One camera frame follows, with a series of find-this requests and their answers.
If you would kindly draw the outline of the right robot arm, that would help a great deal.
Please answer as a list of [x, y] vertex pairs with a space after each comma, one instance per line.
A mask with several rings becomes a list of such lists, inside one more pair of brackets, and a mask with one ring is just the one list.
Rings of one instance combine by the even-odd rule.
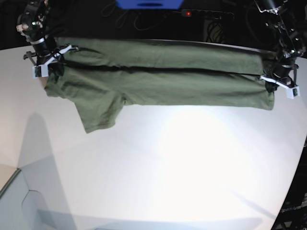
[[50, 74], [62, 76], [64, 74], [64, 54], [78, 51], [78, 46], [64, 44], [58, 46], [54, 36], [47, 31], [47, 15], [50, 6], [47, 0], [31, 0], [23, 14], [17, 20], [16, 30], [26, 38], [34, 51], [27, 51], [23, 59], [33, 64], [34, 78], [49, 77]]

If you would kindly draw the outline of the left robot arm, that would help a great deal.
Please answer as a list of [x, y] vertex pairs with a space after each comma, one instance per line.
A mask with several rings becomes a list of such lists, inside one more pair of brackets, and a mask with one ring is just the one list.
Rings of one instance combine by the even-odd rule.
[[277, 34], [277, 51], [274, 58], [263, 70], [260, 79], [266, 81], [268, 92], [274, 92], [278, 87], [286, 90], [287, 97], [293, 99], [300, 96], [296, 83], [298, 65], [297, 58], [302, 57], [307, 47], [288, 0], [256, 0], [259, 12], [269, 14], [266, 26]]

